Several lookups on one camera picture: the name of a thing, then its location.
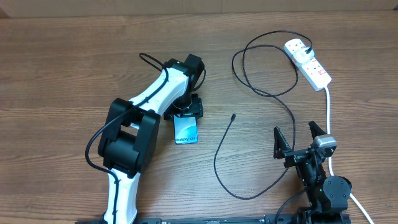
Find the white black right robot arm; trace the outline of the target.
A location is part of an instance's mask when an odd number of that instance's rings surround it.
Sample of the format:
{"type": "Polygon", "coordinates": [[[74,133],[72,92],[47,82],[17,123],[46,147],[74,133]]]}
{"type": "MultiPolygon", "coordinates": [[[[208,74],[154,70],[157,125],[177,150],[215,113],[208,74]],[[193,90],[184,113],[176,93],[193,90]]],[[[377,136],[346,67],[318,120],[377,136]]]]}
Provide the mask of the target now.
{"type": "Polygon", "coordinates": [[[322,166],[336,149],[336,140],[314,121],[308,123],[313,142],[306,148],[293,150],[278,127],[274,128],[274,158],[284,159],[284,167],[295,167],[303,190],[289,198],[278,209],[274,223],[350,223],[348,199],[352,183],[338,175],[326,176],[322,166]],[[300,207],[295,214],[282,215],[284,207],[302,194],[309,206],[300,207]]]}

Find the blue Samsung Galaxy smartphone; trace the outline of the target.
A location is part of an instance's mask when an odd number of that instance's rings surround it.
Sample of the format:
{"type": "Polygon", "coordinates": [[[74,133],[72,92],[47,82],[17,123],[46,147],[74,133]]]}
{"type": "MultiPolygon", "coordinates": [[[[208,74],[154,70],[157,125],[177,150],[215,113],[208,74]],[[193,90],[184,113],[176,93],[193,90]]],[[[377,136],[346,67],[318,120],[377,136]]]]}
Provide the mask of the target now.
{"type": "Polygon", "coordinates": [[[196,117],[179,118],[174,116],[175,143],[195,144],[198,142],[196,117]]]}

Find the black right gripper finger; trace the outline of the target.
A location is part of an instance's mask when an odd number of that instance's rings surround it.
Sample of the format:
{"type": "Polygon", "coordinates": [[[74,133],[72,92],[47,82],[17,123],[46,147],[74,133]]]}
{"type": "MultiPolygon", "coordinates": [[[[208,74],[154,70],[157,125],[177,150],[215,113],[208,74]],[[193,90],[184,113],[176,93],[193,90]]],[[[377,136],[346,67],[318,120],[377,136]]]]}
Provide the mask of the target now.
{"type": "Polygon", "coordinates": [[[324,137],[326,135],[326,132],[324,132],[324,130],[322,130],[322,128],[320,128],[318,124],[314,121],[310,121],[308,125],[310,127],[310,132],[313,139],[312,146],[324,146],[324,137]]]}
{"type": "Polygon", "coordinates": [[[282,159],[290,152],[292,152],[292,148],[289,146],[279,127],[276,126],[274,128],[274,159],[282,159]]]}

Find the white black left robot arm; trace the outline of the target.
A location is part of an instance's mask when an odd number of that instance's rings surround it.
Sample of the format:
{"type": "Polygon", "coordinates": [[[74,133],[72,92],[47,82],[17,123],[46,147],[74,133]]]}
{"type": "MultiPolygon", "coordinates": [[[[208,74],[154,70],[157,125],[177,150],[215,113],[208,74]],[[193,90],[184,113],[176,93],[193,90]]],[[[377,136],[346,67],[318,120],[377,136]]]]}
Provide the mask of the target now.
{"type": "Polygon", "coordinates": [[[171,58],[162,63],[145,53],[139,56],[160,71],[158,79],[130,100],[116,98],[95,134],[103,158],[100,170],[109,178],[108,207],[100,223],[134,223],[139,179],[152,160],[160,120],[196,121],[203,116],[196,93],[206,74],[200,57],[190,54],[183,62],[171,58]]]}

